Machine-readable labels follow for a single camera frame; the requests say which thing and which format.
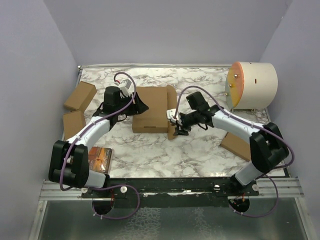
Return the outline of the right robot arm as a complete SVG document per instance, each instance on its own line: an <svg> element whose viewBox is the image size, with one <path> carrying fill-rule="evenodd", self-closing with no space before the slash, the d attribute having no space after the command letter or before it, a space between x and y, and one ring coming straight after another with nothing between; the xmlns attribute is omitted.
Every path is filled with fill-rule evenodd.
<svg viewBox="0 0 320 240"><path fill-rule="evenodd" d="M289 155L278 126L255 123L227 111L218 104L209 105L202 93L196 91L186 98L191 112L184 114L178 109L167 110L166 116L175 127L174 135L187 136L197 125L207 130L217 128L227 131L249 144L251 160L230 177L230 191L240 196L248 185L275 169Z"/></svg>

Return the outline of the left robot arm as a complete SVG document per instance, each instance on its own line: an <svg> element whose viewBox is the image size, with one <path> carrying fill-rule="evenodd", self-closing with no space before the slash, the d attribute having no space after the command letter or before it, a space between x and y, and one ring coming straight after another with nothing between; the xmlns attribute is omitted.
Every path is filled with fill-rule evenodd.
<svg viewBox="0 0 320 240"><path fill-rule="evenodd" d="M64 191L72 187L93 188L97 196L106 197L111 190L106 182L108 176L90 169L89 151L119 122L120 115L140 115L148 109L136 92L129 93L126 87L108 86L90 122L73 137L54 143L48 179L59 183Z"/></svg>

